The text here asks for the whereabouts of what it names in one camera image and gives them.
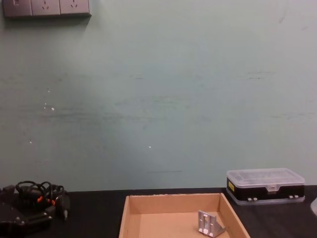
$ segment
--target light green wall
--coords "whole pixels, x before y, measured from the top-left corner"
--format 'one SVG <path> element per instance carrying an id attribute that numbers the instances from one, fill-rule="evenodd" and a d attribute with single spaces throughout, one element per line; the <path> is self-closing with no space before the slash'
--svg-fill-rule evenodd
<path id="1" fill-rule="evenodd" d="M 316 184 L 316 6 L 92 0 L 89 21 L 1 18 L 0 187 L 213 187 L 269 167 Z"/>

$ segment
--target desk surface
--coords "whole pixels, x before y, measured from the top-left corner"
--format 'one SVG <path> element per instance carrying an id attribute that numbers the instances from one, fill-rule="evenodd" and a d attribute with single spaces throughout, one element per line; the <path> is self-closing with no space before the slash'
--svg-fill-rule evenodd
<path id="1" fill-rule="evenodd" d="M 64 223 L 28 238 L 118 238 L 125 197 L 128 195 L 225 193 L 224 188 L 189 188 L 72 192 L 71 214 Z M 317 185 L 305 187 L 302 203 L 238 206 L 227 196 L 252 238 L 316 238 L 317 217 L 310 204 L 317 197 Z"/>

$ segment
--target clear plastic lid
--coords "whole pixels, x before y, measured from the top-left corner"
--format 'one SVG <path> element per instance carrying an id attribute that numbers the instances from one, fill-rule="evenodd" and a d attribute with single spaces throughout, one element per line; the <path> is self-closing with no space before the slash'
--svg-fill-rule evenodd
<path id="1" fill-rule="evenodd" d="M 278 191 L 281 186 L 305 184 L 303 177 L 286 168 L 230 170 L 227 177 L 236 187 L 266 187 L 268 191 Z"/>

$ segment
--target power socket panel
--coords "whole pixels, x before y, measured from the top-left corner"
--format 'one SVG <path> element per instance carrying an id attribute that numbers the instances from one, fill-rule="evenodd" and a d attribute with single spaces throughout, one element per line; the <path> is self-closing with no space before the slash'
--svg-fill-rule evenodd
<path id="1" fill-rule="evenodd" d="M 5 17 L 32 16 L 31 0 L 2 0 Z"/>
<path id="2" fill-rule="evenodd" d="M 31 0 L 33 16 L 60 15 L 59 0 Z"/>
<path id="3" fill-rule="evenodd" d="M 89 0 L 60 0 L 61 15 L 91 15 Z"/>

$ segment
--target cardboard box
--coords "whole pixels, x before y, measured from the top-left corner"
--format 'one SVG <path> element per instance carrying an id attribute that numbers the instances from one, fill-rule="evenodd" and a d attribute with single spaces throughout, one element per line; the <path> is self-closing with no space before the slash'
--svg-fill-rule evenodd
<path id="1" fill-rule="evenodd" d="M 198 232 L 199 210 L 226 227 L 217 238 L 250 238 L 222 193 L 128 196 L 119 238 L 207 238 Z"/>

